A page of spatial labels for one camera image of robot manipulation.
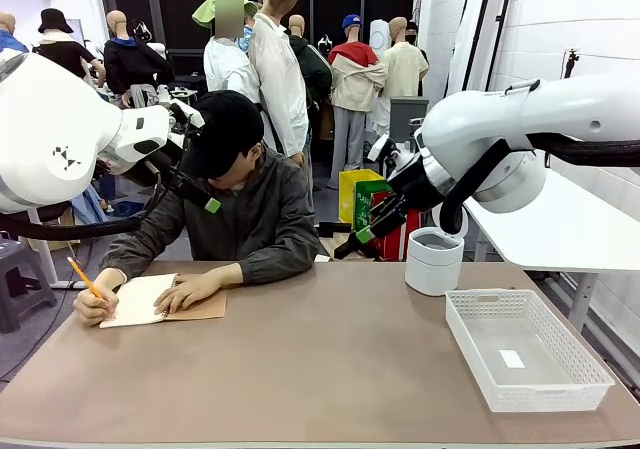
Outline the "person's left hand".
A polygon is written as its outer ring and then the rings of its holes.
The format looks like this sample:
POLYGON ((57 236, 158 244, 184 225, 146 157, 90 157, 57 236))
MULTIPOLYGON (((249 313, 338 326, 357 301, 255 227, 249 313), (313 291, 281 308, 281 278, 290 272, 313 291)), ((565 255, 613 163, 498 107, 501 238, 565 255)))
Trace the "person's left hand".
POLYGON ((155 313, 174 314, 215 294, 222 283, 215 270, 200 275, 178 275, 173 286, 154 302, 155 313))

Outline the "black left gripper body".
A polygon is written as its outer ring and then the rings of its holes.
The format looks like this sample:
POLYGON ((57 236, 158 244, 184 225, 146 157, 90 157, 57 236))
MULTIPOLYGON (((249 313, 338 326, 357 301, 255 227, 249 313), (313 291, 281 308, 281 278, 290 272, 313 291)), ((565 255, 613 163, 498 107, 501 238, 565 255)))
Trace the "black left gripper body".
POLYGON ((134 144, 134 152, 143 158, 122 177, 139 186, 153 186, 158 175, 163 183, 170 181, 183 155, 183 148, 174 142, 167 142, 162 147, 155 142, 139 142, 134 144))

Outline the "person's right hand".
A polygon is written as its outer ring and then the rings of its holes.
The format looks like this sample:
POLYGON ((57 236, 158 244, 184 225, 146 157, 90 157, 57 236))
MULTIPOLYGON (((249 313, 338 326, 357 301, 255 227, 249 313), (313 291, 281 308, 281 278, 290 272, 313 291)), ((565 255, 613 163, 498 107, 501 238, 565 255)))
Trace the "person's right hand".
POLYGON ((95 283, 94 286, 99 296, 90 289, 84 289, 73 302, 75 315, 86 326, 96 326, 111 319, 118 305, 116 286, 102 283, 95 283))

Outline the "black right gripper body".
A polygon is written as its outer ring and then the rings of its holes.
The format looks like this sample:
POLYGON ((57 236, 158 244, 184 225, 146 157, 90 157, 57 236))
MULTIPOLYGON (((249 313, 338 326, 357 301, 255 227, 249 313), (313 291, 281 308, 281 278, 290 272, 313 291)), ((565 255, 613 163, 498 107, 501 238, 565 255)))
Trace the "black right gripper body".
POLYGON ((420 155, 414 155, 402 168, 396 167, 387 182, 405 211, 426 211, 445 200, 428 179, 420 155))

